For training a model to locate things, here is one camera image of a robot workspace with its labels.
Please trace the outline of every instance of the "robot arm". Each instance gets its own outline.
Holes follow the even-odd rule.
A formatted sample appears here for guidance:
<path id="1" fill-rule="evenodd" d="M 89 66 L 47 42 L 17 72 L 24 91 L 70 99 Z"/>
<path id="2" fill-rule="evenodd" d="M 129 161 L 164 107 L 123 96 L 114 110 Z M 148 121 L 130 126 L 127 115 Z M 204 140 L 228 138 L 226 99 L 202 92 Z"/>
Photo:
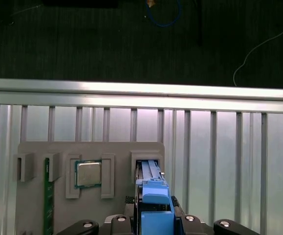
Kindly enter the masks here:
<path id="1" fill-rule="evenodd" d="M 124 213 L 111 215 L 99 227 L 93 220 L 82 220 L 58 235 L 259 235 L 228 219 L 213 227 L 193 215 L 186 215 L 178 200 L 170 195 L 156 161 L 136 164 L 135 196 L 127 197 Z"/>

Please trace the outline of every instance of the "silver metal surface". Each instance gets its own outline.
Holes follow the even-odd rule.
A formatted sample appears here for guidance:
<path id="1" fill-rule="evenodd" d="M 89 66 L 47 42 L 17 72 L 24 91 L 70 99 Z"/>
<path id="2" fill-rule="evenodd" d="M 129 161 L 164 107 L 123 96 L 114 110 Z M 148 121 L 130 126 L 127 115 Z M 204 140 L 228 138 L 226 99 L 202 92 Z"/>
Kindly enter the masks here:
<path id="1" fill-rule="evenodd" d="M 184 155 L 185 151 L 185 112 L 177 110 L 174 112 L 174 162 L 175 172 L 173 174 L 173 195 L 176 196 L 185 213 L 188 212 L 188 194 L 185 193 L 188 187 L 189 165 L 187 164 L 188 156 Z"/>
<path id="2" fill-rule="evenodd" d="M 92 141 L 103 141 L 104 108 L 93 109 Z"/>
<path id="3" fill-rule="evenodd" d="M 235 219 L 236 113 L 217 113 L 215 220 Z"/>
<path id="4" fill-rule="evenodd" d="M 55 107 L 54 141 L 74 141 L 76 107 Z"/>
<path id="5" fill-rule="evenodd" d="M 79 163 L 77 164 L 78 186 L 93 186 L 101 183 L 101 163 Z"/>
<path id="6" fill-rule="evenodd" d="M 11 93 L 0 92 L 0 104 L 13 105 L 43 105 L 43 106 L 85 106 L 85 107 L 115 107 L 115 108 L 151 108 L 151 109 L 192 109 L 217 110 L 235 112 L 272 112 L 283 113 L 283 101 L 225 99 L 201 97 L 162 97 L 134 96 L 126 94 L 48 94 L 48 93 Z"/>
<path id="7" fill-rule="evenodd" d="M 131 110 L 110 109 L 109 141 L 131 140 Z"/>
<path id="8" fill-rule="evenodd" d="M 27 107 L 26 141 L 46 141 L 48 139 L 49 107 Z"/>
<path id="9" fill-rule="evenodd" d="M 93 108 L 82 108 L 82 133 L 81 141 L 92 141 L 93 132 Z"/>
<path id="10" fill-rule="evenodd" d="M 191 111 L 189 155 L 189 211 L 210 220 L 211 112 Z"/>
<path id="11" fill-rule="evenodd" d="M 195 218 L 192 217 L 192 216 L 186 216 L 186 219 L 189 220 L 189 221 L 194 221 L 195 220 Z"/>
<path id="12" fill-rule="evenodd" d="M 187 97 L 244 98 L 283 101 L 283 90 L 204 87 L 182 85 L 68 82 L 0 79 L 0 91 L 80 93 L 80 94 L 142 94 Z"/>
<path id="13" fill-rule="evenodd" d="M 220 224 L 224 227 L 229 227 L 230 226 L 230 223 L 226 222 L 226 221 L 221 221 Z"/>
<path id="14" fill-rule="evenodd" d="M 241 224 L 260 232 L 261 114 L 242 114 Z"/>
<path id="15" fill-rule="evenodd" d="M 161 141 L 184 210 L 283 234 L 283 90 L 0 80 L 2 235 L 15 231 L 20 140 Z"/>
<path id="16" fill-rule="evenodd" d="M 267 115 L 267 234 L 283 234 L 283 114 Z"/>
<path id="17" fill-rule="evenodd" d="M 157 141 L 158 137 L 158 110 L 137 110 L 137 141 Z"/>

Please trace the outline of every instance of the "blue cable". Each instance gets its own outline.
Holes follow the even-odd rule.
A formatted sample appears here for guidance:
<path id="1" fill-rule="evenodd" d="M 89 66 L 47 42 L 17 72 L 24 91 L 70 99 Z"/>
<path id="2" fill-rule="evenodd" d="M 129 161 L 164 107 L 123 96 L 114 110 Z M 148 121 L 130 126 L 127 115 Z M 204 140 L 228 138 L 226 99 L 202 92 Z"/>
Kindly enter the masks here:
<path id="1" fill-rule="evenodd" d="M 168 23 L 168 24 L 159 24 L 158 22 L 155 21 L 155 19 L 153 18 L 152 14 L 151 14 L 151 10 L 147 4 L 147 0 L 146 0 L 146 8 L 147 8 L 147 12 L 148 12 L 148 17 L 150 18 L 150 20 L 159 27 L 168 27 L 173 25 L 180 17 L 181 15 L 181 4 L 180 4 L 180 0 L 176 0 L 177 1 L 177 6 L 178 6 L 178 15 L 176 16 L 175 20 L 173 20 L 172 22 Z"/>

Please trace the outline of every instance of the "vertical metal slat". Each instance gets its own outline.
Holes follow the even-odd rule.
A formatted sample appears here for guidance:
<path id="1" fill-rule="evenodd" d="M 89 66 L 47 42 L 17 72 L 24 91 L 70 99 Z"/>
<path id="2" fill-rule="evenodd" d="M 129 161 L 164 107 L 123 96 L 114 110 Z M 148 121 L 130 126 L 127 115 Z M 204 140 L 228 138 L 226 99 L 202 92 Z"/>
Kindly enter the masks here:
<path id="1" fill-rule="evenodd" d="M 93 108 L 84 107 L 82 111 L 81 140 L 92 141 L 93 133 Z"/>
<path id="2" fill-rule="evenodd" d="M 5 234 L 12 106 L 0 105 L 0 234 Z"/>
<path id="3" fill-rule="evenodd" d="M 76 107 L 55 107 L 54 141 L 75 141 Z"/>
<path id="4" fill-rule="evenodd" d="M 235 219 L 236 113 L 217 113 L 215 220 Z"/>
<path id="5" fill-rule="evenodd" d="M 25 141 L 47 141 L 49 126 L 48 106 L 28 106 Z"/>
<path id="6" fill-rule="evenodd" d="M 184 200 L 184 188 L 188 185 L 185 183 L 187 179 L 184 178 L 184 171 L 187 165 L 185 165 L 185 112 L 175 111 L 174 112 L 174 183 L 173 183 L 173 195 L 179 201 L 181 207 L 186 210 L 185 200 Z"/>
<path id="7" fill-rule="evenodd" d="M 209 220 L 210 200 L 211 112 L 191 111 L 189 213 Z"/>
<path id="8" fill-rule="evenodd" d="M 283 114 L 267 115 L 266 234 L 283 234 Z"/>
<path id="9" fill-rule="evenodd" d="M 7 213 L 6 213 L 6 234 L 14 235 L 15 233 L 15 210 L 16 210 L 16 190 L 17 181 L 14 176 L 15 159 L 14 154 L 18 153 L 21 136 L 21 115 L 22 107 L 19 105 L 12 106 L 11 114 L 11 139 L 9 154 L 9 170 L 8 170 L 8 188 L 7 188 Z"/>
<path id="10" fill-rule="evenodd" d="M 241 224 L 260 232 L 261 114 L 242 114 Z"/>
<path id="11" fill-rule="evenodd" d="M 137 110 L 137 141 L 157 141 L 158 139 L 158 110 Z"/>
<path id="12" fill-rule="evenodd" d="M 163 144 L 165 147 L 165 179 L 170 186 L 170 191 L 174 189 L 174 111 L 164 110 L 163 121 Z"/>
<path id="13" fill-rule="evenodd" d="M 110 109 L 109 141 L 131 140 L 131 110 Z"/>
<path id="14" fill-rule="evenodd" d="M 104 108 L 93 109 L 92 141 L 103 141 Z"/>

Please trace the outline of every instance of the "white cable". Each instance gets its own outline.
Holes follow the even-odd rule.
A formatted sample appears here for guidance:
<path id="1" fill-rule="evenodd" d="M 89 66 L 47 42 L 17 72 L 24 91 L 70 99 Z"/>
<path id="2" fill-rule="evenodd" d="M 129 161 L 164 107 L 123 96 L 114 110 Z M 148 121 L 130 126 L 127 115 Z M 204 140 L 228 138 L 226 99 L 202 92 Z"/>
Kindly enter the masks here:
<path id="1" fill-rule="evenodd" d="M 278 34 L 278 35 L 275 36 L 275 37 L 272 37 L 272 38 L 270 38 L 270 39 L 267 39 L 266 41 L 262 42 L 261 44 L 257 45 L 255 48 L 253 48 L 252 50 L 250 50 L 250 52 L 246 55 L 243 64 L 240 65 L 239 68 L 237 68 L 236 71 L 234 72 L 234 75 L 233 75 L 233 82 L 234 82 L 234 85 L 235 85 L 235 86 L 237 86 L 236 81 L 235 81 L 236 73 L 245 65 L 245 63 L 247 62 L 247 59 L 248 59 L 249 55 L 250 55 L 255 49 L 257 49 L 258 47 L 260 47 L 260 46 L 262 46 L 263 44 L 265 44 L 265 43 L 267 43 L 267 42 L 269 42 L 269 41 L 272 41 L 272 40 L 274 40 L 274 39 L 276 39 L 276 38 L 278 38 L 278 37 L 280 37 L 280 36 L 282 36 L 282 35 L 283 35 L 283 32 L 280 33 L 280 34 Z"/>
<path id="2" fill-rule="evenodd" d="M 15 13 L 13 13 L 11 16 L 17 15 L 18 13 L 21 13 L 21 12 L 24 12 L 24 11 L 28 11 L 28 10 L 31 10 L 31 9 L 38 8 L 38 7 L 40 7 L 40 6 L 42 6 L 42 4 L 37 5 L 37 6 L 32 6 L 32 7 L 30 7 L 30 8 L 26 8 L 26 9 L 21 10 L 21 11 L 17 11 L 17 12 L 15 12 Z"/>

